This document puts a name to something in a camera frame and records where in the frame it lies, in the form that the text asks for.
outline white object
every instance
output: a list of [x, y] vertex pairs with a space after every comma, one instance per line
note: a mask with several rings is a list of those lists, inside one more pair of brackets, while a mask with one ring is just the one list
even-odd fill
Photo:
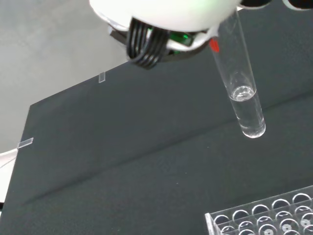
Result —
[[0, 153], [0, 202], [5, 200], [17, 154], [17, 149]]
[[89, 0], [95, 13], [116, 30], [128, 31], [132, 18], [159, 28], [197, 32], [191, 46], [169, 40], [167, 48], [195, 50], [217, 36], [220, 22], [241, 0]]

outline red marker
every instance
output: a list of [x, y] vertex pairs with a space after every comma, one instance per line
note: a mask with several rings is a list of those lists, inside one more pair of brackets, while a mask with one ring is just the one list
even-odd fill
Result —
[[212, 49], [212, 51], [214, 52], [220, 52], [220, 46], [219, 46], [219, 42], [217, 41], [216, 38], [211, 38], [209, 45]]

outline clear liquid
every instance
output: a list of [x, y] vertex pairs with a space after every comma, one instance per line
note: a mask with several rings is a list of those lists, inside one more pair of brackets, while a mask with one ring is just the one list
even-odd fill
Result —
[[257, 138], [265, 132], [265, 122], [257, 92], [251, 87], [237, 87], [229, 97], [243, 133]]

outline glass test tube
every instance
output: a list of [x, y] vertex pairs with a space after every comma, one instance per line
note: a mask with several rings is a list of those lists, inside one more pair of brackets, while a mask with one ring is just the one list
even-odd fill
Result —
[[210, 46], [242, 132], [260, 137], [266, 126], [237, 11], [221, 23]]

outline dark gray table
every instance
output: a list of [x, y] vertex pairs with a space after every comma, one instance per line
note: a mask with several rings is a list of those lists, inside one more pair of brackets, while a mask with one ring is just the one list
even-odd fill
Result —
[[241, 11], [267, 123], [242, 133], [208, 50], [126, 63], [30, 107], [1, 235], [204, 235], [203, 215], [313, 183], [313, 13]]

